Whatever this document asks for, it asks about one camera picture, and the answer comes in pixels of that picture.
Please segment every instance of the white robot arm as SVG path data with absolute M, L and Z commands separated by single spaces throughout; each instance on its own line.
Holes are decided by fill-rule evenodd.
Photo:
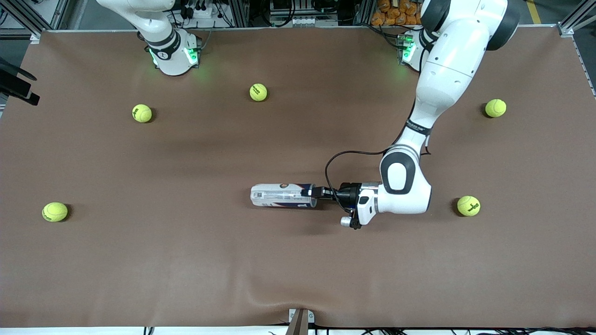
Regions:
M 198 65 L 200 40 L 184 29 L 175 29 L 163 11 L 175 0 L 97 0 L 135 26 L 149 44 L 153 63 L 163 73 L 177 76 Z
M 424 30 L 412 61 L 423 65 L 416 98 L 401 134 L 384 152 L 381 182 L 344 183 L 338 190 L 305 194 L 337 200 L 349 214 L 341 219 L 346 227 L 358 229 L 376 213 L 426 212 L 432 188 L 420 169 L 422 147 L 437 118 L 470 84 L 485 51 L 503 46 L 519 22 L 507 0 L 426 0 L 421 13 Z

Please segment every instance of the table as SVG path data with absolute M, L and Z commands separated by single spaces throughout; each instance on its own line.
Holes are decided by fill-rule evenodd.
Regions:
M 594 325 L 596 101 L 555 28 L 487 53 L 437 121 L 428 212 L 359 231 L 332 203 L 258 208 L 249 189 L 322 185 L 334 153 L 394 139 L 417 74 L 382 38 L 217 31 L 179 77 L 142 48 L 134 33 L 44 33 L 27 51 L 40 104 L 10 99 L 0 119 L 3 327 L 277 324 L 296 307 L 334 327 Z M 493 98 L 499 119 L 481 113 Z M 379 161 L 342 156 L 331 179 L 378 180 Z M 453 211 L 466 194 L 476 217 Z M 42 219 L 51 201 L 66 222 Z

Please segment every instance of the wire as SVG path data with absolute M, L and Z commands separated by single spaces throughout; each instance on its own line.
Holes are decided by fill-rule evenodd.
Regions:
M 350 17 L 350 18 L 344 18 L 342 20 L 336 20 L 336 22 L 345 22 L 345 21 L 353 21 L 354 20 L 354 16 Z
M 280 24 L 279 26 L 277 26 L 275 23 L 271 23 L 266 17 L 265 17 L 265 10 L 264 8 L 264 3 L 266 3 L 268 0 L 262 0 L 261 1 L 261 8 L 260 8 L 260 12 L 261 12 L 261 18 L 263 19 L 263 21 L 265 22 L 265 24 L 267 24 L 269 27 L 283 27 L 286 24 L 288 24 L 289 22 L 292 21 L 292 18 L 294 18 L 294 15 L 296 13 L 296 4 L 294 3 L 294 0 L 288 0 L 290 3 L 290 8 L 288 9 L 288 17 L 286 18 L 286 20 Z
M 219 12 L 219 13 L 222 15 L 222 19 L 223 19 L 223 21 L 224 21 L 224 22 L 225 22 L 227 25 L 229 25 L 229 27 L 230 27 L 230 28 L 233 28 L 233 27 L 234 27 L 234 25 L 232 24 L 232 21 L 231 21 L 231 20 L 228 18 L 228 16 L 226 15 L 226 13 L 225 13 L 225 11 L 224 11 L 224 9 L 223 9 L 223 6 L 222 6 L 222 4 L 221 4 L 220 0 L 213 1 L 213 3 L 215 4 L 215 7 L 217 7 L 217 9 L 218 9 L 218 12 Z
M 422 73 L 422 59 L 424 58 L 424 53 L 428 51 L 426 48 L 423 48 L 422 53 L 420 54 L 420 62 L 418 64 L 418 69 L 420 71 L 420 73 Z M 416 106 L 416 97 L 414 97 L 414 102 L 412 103 L 412 108 L 410 109 L 409 115 L 407 120 L 409 120 L 409 118 L 412 116 L 412 113 L 414 112 L 414 106 Z M 331 180 L 329 179 L 329 165 L 331 164 L 331 162 L 333 162 L 333 160 L 343 154 L 363 154 L 363 155 L 380 155 L 380 154 L 385 154 L 387 152 L 387 150 L 389 150 L 389 148 L 391 147 L 391 145 L 393 145 L 398 139 L 399 137 L 401 137 L 401 135 L 403 134 L 404 129 L 406 128 L 406 125 L 403 125 L 402 130 L 399 132 L 399 134 L 397 135 L 397 137 L 393 140 L 393 142 L 391 142 L 390 146 L 387 147 L 385 150 L 383 151 L 378 151 L 378 152 L 369 152 L 369 151 L 355 151 L 355 150 L 347 150 L 347 151 L 342 151 L 340 153 L 335 154 L 325 165 L 325 180 L 327 181 L 327 185 L 329 186 L 329 188 L 331 189 L 331 192 L 333 192 L 333 197 L 335 198 L 337 204 L 341 207 L 341 209 L 344 210 L 344 212 L 346 213 L 351 213 L 351 210 L 345 208 L 342 203 L 339 201 L 339 199 L 337 198 L 337 191 L 335 188 L 333 188 L 332 184 L 331 184 Z M 420 154 L 421 156 L 423 155 L 430 155 L 429 152 L 429 148 L 428 146 L 425 146 L 424 149 L 426 150 L 425 153 Z M 403 330 L 399 330 L 398 333 L 395 333 L 397 335 L 406 335 Z
M 170 10 L 170 13 L 172 14 L 172 18 L 174 19 L 174 25 L 176 26 L 176 28 L 182 28 L 182 24 L 178 23 L 178 19 L 176 18 L 176 15 L 174 14 L 174 10 Z
M 213 28 L 215 28 L 215 21 L 213 21 L 213 27 L 211 28 L 211 30 L 209 30 L 209 35 L 207 36 L 207 39 L 205 40 L 205 44 L 201 45 L 201 51 L 205 50 L 205 48 L 207 48 L 207 43 L 209 43 L 209 39 L 211 39 L 211 33 L 213 33 Z
M 342 203 L 339 201 L 339 198 L 337 198 L 337 191 L 335 188 L 333 188 L 331 181 L 329 180 L 329 165 L 331 164 L 331 162 L 333 162 L 333 160 L 341 155 L 344 154 L 363 154 L 363 155 L 380 155 L 380 154 L 384 154 L 387 151 L 387 149 L 383 150 L 383 151 L 379 151 L 376 153 L 373 152 L 369 152 L 369 151 L 356 151 L 356 150 L 347 150 L 347 151 L 342 151 L 341 153 L 337 153 L 335 154 L 325 165 L 325 179 L 327 180 L 327 185 L 329 186 L 329 188 L 331 189 L 331 192 L 333 192 L 333 197 L 335 198 L 337 204 L 344 210 L 344 212 L 346 213 L 350 213 L 351 210 L 345 208 Z
M 375 28 L 375 27 L 371 26 L 370 24 L 368 24 L 368 23 L 364 23 L 364 22 L 363 22 L 363 23 L 358 23 L 358 24 L 357 24 L 357 26 L 365 26 L 365 27 L 369 28 L 369 29 L 370 29 L 370 30 L 372 30 L 373 32 L 376 32 L 377 34 L 379 34 L 379 35 L 381 35 L 383 38 L 385 38 L 385 41 L 387 41 L 387 43 L 388 43 L 389 45 L 391 45 L 392 47 L 394 47 L 394 48 L 396 48 L 396 49 L 399 49 L 399 48 L 400 48 L 398 45 L 394 44 L 393 42 L 391 42 L 391 41 L 389 40 L 389 38 L 397 38 L 397 37 L 399 36 L 399 34 L 389 34 L 389 33 L 386 33 L 386 32 L 384 32 L 384 31 L 383 31 L 383 28 L 381 28 L 381 26 L 379 26 L 379 27 L 378 27 L 378 29 L 377 29 L 377 28 Z M 401 27 L 401 28 L 404 28 L 404 29 L 407 29 L 407 30 L 409 30 L 409 31 L 413 31 L 413 32 L 419 32 L 419 31 L 421 31 L 421 30 L 423 30 L 423 29 L 424 29 L 423 27 L 421 27 L 421 28 L 416 28 L 416 29 L 415 29 L 415 28 L 408 27 L 408 26 L 401 26 L 401 25 L 399 25 L 399 24 L 396 24 L 396 25 L 395 25 L 395 27 Z
M 2 26 L 4 24 L 4 22 L 6 22 L 6 19 L 8 18 L 8 12 L 4 11 L 2 8 L 0 8 L 0 20 L 2 20 L 2 22 L 0 22 L 0 26 Z
M 312 6 L 312 8 L 315 11 L 317 11 L 319 13 L 323 13 L 323 14 L 328 14 L 328 13 L 334 13 L 334 12 L 336 12 L 337 9 L 339 8 L 339 3 L 340 2 L 337 1 L 336 4 L 333 7 L 329 8 L 329 10 L 327 10 L 327 8 L 317 6 L 316 5 L 316 0 L 311 0 L 311 6 Z
M 501 335 L 529 335 L 532 333 L 535 333 L 537 331 L 555 331 L 558 333 L 566 333 L 566 334 L 571 334 L 571 335 L 581 335 L 580 332 L 575 331 L 572 328 L 568 328 L 568 329 L 563 329 L 563 328 L 553 328 L 553 327 L 542 327 L 542 328 L 535 328 L 535 329 L 529 329 L 529 328 L 521 328 L 521 329 L 515 329 L 515 328 L 506 328 L 503 330 L 499 330 L 499 329 L 494 329 L 494 331 L 496 331 L 498 334 Z M 491 334 L 491 333 L 478 333 L 476 335 L 496 335 L 496 334 Z
M 397 46 L 396 44 L 393 44 L 389 38 L 387 37 L 387 35 L 383 32 L 383 29 L 381 28 L 381 26 L 378 27 L 378 29 L 381 31 L 381 35 L 383 35 L 383 38 L 385 38 L 385 41 L 387 41 L 387 43 L 389 43 L 389 45 L 391 45 L 392 47 L 399 49 L 399 46 Z

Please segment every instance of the tennis ball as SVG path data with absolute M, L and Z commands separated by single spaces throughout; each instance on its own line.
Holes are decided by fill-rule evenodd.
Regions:
M 254 84 L 250 87 L 250 97 L 255 101 L 263 101 L 267 97 L 267 88 L 263 84 Z
M 486 115 L 490 117 L 500 117 L 505 114 L 506 110 L 507 105 L 505 104 L 505 101 L 501 99 L 490 100 L 485 107 Z
M 135 120 L 137 120 L 141 123 L 145 123 L 145 122 L 151 120 L 152 116 L 153 116 L 153 113 L 151 112 L 151 109 L 147 105 L 143 105 L 143 104 L 136 105 L 132 109 L 132 117 L 134 117 Z
M 457 210 L 464 216 L 474 216 L 480 211 L 480 202 L 473 196 L 461 197 L 457 201 Z
M 63 203 L 49 203 L 41 211 L 44 219 L 50 222 L 62 221 L 68 213 L 69 210 Z

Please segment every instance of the yellow line on floor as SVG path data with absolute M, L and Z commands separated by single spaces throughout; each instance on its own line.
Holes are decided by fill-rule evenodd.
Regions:
M 527 9 L 530 10 L 530 16 L 532 16 L 532 21 L 534 22 L 534 24 L 542 24 L 542 22 L 540 21 L 540 16 L 538 16 L 538 10 L 536 9 L 536 4 L 534 3 L 534 0 L 527 0 L 526 4 Z

